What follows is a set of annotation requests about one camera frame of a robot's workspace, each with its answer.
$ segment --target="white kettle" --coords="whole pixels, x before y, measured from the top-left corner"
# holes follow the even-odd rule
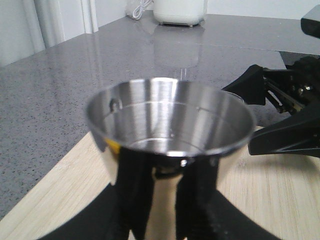
[[[208,0],[154,0],[153,15],[160,24],[192,27],[204,20]]]

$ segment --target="metal cup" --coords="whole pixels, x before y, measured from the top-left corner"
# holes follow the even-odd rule
[[[118,224],[108,232],[117,240],[130,230],[137,240],[182,240],[209,221],[219,159],[245,145],[256,125],[232,94],[163,77],[101,91],[86,117],[117,193]]]

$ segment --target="granite countertop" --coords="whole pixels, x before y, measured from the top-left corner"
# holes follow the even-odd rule
[[[287,52],[320,54],[320,40],[299,31],[298,20],[223,15],[161,26],[146,12],[0,68],[0,219],[88,132],[84,108],[100,89],[148,77],[220,89],[252,64],[282,69],[296,57]],[[252,108],[261,126],[288,117]]]

